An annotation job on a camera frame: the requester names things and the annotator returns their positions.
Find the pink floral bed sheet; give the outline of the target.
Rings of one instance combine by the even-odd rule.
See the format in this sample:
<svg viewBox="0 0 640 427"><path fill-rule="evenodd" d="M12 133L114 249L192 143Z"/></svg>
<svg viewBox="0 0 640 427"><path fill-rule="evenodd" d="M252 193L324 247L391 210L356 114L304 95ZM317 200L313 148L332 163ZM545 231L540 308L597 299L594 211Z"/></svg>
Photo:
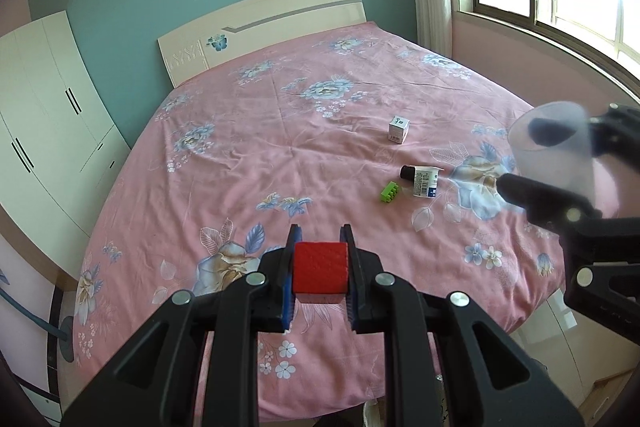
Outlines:
<svg viewBox="0 0 640 427"><path fill-rule="evenodd" d="M498 84L363 24L277 44L160 104L107 196L77 288L75 373L88 383L174 292L222 291L291 225L357 244L419 291L470 295L506 331L562 283L562 251L498 193L527 105ZM387 138L394 116L405 142ZM435 198L402 166L442 168ZM393 202L380 201L396 182Z"/></svg>

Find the white wardrobe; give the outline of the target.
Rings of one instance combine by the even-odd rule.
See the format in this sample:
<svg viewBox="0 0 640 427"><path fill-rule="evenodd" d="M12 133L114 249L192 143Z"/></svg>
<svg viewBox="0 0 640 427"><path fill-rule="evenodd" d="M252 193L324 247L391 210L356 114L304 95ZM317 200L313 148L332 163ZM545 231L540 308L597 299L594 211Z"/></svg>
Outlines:
<svg viewBox="0 0 640 427"><path fill-rule="evenodd" d="M1 114L26 166L91 234L130 148L96 92L64 11L1 38Z"/></svg>

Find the red block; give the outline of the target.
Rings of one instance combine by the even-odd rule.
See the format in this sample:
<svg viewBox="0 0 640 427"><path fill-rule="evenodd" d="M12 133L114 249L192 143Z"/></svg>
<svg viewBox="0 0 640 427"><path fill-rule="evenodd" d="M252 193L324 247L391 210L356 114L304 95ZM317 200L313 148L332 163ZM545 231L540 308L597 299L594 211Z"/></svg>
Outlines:
<svg viewBox="0 0 640 427"><path fill-rule="evenodd" d="M340 303L348 289L348 247L344 242L298 242L293 255L293 294L301 303Z"/></svg>

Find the cream bed headboard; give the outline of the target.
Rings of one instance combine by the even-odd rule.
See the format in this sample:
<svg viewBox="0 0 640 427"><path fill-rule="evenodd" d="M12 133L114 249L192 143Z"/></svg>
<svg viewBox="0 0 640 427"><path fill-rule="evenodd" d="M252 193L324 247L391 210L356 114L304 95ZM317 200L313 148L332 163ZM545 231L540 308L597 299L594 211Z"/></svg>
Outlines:
<svg viewBox="0 0 640 427"><path fill-rule="evenodd" d="M171 84L291 39L367 21L362 0L243 0L157 39Z"/></svg>

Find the small white medicine box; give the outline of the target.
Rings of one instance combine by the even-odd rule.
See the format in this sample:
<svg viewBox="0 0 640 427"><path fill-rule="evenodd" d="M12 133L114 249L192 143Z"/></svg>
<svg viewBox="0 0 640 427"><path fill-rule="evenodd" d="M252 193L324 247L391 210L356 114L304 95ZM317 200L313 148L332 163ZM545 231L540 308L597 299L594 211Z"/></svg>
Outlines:
<svg viewBox="0 0 640 427"><path fill-rule="evenodd" d="M394 116L388 123L387 138L396 143L405 142L409 131L410 121L407 118Z"/></svg>

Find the white labelled packaging with bottle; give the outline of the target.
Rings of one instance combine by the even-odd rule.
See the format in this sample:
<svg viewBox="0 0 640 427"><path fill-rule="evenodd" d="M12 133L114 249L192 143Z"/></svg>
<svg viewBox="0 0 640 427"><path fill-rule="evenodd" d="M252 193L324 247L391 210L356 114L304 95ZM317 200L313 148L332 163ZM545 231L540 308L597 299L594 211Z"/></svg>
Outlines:
<svg viewBox="0 0 640 427"><path fill-rule="evenodd" d="M412 183L412 195L421 198L435 198L439 173L442 168L428 166L402 166L401 179Z"/></svg>

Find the green toy brick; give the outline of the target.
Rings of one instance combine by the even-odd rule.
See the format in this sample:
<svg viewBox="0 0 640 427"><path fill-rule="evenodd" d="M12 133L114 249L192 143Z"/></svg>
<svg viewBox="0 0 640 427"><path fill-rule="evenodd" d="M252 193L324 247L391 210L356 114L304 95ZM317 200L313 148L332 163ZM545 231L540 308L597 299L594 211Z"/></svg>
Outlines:
<svg viewBox="0 0 640 427"><path fill-rule="evenodd" d="M385 204L393 202L393 200L397 197L399 191L400 187L396 182L388 182L380 193L380 201L385 202Z"/></svg>

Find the clear plastic cup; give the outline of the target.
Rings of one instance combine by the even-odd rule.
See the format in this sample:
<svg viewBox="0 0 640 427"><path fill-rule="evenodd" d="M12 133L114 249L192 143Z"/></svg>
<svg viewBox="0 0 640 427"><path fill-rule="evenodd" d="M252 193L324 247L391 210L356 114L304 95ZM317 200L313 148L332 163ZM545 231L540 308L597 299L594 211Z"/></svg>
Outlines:
<svg viewBox="0 0 640 427"><path fill-rule="evenodd" d="M536 117L578 124L588 120L586 110L577 103L565 101L538 106L512 124L508 141L521 176L585 196L594 204L593 157L587 150L586 125L580 124L577 135L567 142L545 147L536 145L528 135L528 124Z"/></svg>

